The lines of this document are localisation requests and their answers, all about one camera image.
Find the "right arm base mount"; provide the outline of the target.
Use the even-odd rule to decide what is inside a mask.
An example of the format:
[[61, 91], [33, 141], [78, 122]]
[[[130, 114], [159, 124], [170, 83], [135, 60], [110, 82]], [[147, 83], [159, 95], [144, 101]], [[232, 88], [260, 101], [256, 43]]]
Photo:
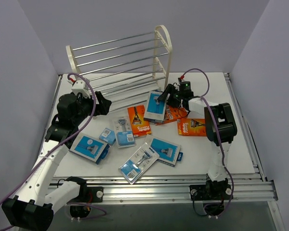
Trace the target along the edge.
[[228, 184], [227, 179], [189, 185], [189, 192], [193, 211], [199, 217], [217, 219], [225, 210], [225, 202], [233, 199], [233, 187]]

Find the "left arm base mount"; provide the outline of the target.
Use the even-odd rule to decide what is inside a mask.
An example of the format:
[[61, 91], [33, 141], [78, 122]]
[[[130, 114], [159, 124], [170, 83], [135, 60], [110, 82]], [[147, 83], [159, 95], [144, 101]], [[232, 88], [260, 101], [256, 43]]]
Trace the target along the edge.
[[73, 204], [69, 207], [69, 214], [73, 218], [87, 218], [92, 208], [84, 205], [76, 205], [76, 203], [100, 203], [103, 201], [103, 195], [103, 187], [87, 187], [78, 197], [69, 201]]

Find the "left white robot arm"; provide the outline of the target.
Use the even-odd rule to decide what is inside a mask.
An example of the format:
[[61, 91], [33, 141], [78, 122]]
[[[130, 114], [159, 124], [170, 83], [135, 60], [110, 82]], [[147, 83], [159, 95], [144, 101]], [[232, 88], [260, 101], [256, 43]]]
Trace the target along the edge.
[[72, 212], [77, 216], [88, 216], [88, 204], [93, 201], [93, 195], [85, 179], [68, 177], [52, 193], [47, 194], [47, 189], [60, 162], [79, 134], [82, 121], [90, 121], [93, 116], [108, 113], [112, 102], [99, 91], [94, 95], [86, 98], [82, 93], [69, 93], [59, 98], [58, 113], [46, 132], [46, 149], [39, 155], [33, 172], [17, 189], [13, 198], [6, 198], [1, 205], [12, 226], [45, 231], [54, 214], [69, 202], [79, 203], [72, 207]]

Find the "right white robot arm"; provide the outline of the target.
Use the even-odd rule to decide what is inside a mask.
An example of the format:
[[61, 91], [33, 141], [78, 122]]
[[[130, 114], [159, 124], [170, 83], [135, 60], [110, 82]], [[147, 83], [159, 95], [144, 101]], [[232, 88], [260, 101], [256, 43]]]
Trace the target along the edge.
[[204, 96], [195, 96], [191, 83], [183, 81], [179, 87], [168, 84], [158, 97], [159, 102], [166, 102], [172, 107], [183, 106], [189, 112], [204, 115], [205, 131], [212, 145], [212, 157], [207, 172], [204, 193], [214, 199], [221, 193], [231, 192], [228, 186], [228, 152], [237, 135], [237, 126], [229, 103], [210, 103]]

